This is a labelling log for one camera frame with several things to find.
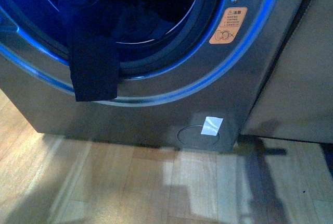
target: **front-loading washing machine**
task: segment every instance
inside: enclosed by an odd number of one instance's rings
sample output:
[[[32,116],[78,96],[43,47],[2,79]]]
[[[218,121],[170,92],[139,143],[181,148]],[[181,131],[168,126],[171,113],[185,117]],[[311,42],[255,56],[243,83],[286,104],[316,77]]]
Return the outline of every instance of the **front-loading washing machine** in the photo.
[[[64,3],[113,23],[117,98],[75,101]],[[0,88],[37,132],[227,152],[301,3],[0,0]]]

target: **circular panel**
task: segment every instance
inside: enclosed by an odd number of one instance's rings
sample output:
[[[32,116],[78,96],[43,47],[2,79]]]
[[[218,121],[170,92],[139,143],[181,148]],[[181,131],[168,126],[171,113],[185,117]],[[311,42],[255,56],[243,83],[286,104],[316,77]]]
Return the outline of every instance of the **circular panel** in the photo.
[[[183,128],[178,132],[178,140],[187,146],[199,148],[214,145],[219,141],[219,133],[217,136],[201,134],[202,127],[202,125],[195,125]]]

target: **washing machine door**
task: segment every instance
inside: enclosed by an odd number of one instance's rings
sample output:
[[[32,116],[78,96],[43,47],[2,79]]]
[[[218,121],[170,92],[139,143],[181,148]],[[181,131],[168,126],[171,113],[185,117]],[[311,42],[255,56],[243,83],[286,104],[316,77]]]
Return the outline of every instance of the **washing machine door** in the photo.
[[[218,60],[200,58],[195,64],[200,69],[195,73],[190,63],[182,72],[173,71],[203,44],[210,23],[217,18],[215,12],[223,3],[224,0],[1,0],[2,17],[13,26],[12,34],[1,41],[22,58],[21,67],[26,71],[38,73],[40,79],[73,94],[68,69],[69,29],[62,15],[64,10],[86,10],[87,14],[96,15],[96,21],[90,22],[95,25],[89,30],[102,26],[103,34],[116,41],[121,62],[118,98],[103,103],[162,104],[186,96],[183,92],[180,95],[179,90],[205,76],[227,57],[225,49]],[[115,53],[109,55],[112,60]]]

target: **warning symbol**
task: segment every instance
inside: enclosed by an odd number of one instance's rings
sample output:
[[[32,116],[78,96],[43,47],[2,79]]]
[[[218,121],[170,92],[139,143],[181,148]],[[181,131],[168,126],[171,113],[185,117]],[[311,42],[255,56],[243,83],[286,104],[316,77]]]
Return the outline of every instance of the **warning symbol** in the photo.
[[[231,43],[245,18],[246,7],[231,7],[224,11],[219,26],[215,30],[214,35],[209,40],[210,44],[228,44]]]

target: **floor plank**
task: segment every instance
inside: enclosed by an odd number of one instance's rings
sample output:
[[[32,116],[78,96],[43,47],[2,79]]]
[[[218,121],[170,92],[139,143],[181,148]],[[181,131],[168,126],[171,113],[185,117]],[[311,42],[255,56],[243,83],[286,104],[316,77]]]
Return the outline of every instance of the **floor plank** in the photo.
[[[298,142],[295,147],[311,198],[333,202],[333,178],[321,146],[317,143]]]
[[[132,159],[117,224],[166,224],[173,163]]]
[[[8,102],[9,102],[8,97],[5,95],[5,93],[2,90],[0,90],[0,111],[7,105]]]
[[[133,158],[159,160],[173,163],[175,160],[175,148],[162,147],[162,148],[147,148],[135,147]]]
[[[63,197],[67,195],[64,190],[67,187],[63,186],[67,182],[75,161],[82,156],[84,148],[81,141],[75,140],[62,140],[57,147],[54,149],[53,147],[49,150],[49,153],[53,152],[53,154],[46,155],[41,161],[42,165],[36,171],[34,178],[30,180],[24,197],[10,213],[6,223],[54,223],[58,215],[62,214],[59,211],[63,205]],[[17,161],[27,162],[24,157]],[[24,174],[24,171],[20,170],[12,170],[9,173],[13,172]]]
[[[217,224],[217,222],[207,222],[201,220],[190,220],[190,219],[169,217],[168,224]]]
[[[72,201],[89,205],[84,223],[116,222],[133,152],[132,146],[93,143],[71,195]],[[71,210],[67,209],[63,219],[73,218],[74,208],[80,212],[83,205],[69,205]]]
[[[296,143],[263,139],[262,144],[259,164],[270,222],[319,223],[298,160]]]
[[[266,202],[253,144],[217,156],[219,223],[267,224]]]
[[[8,149],[25,127],[32,129],[31,132],[34,131],[13,103],[8,102],[0,110],[0,160],[9,153]]]
[[[216,153],[176,152],[169,216],[217,221]]]
[[[333,202],[314,201],[320,224],[333,223]]]

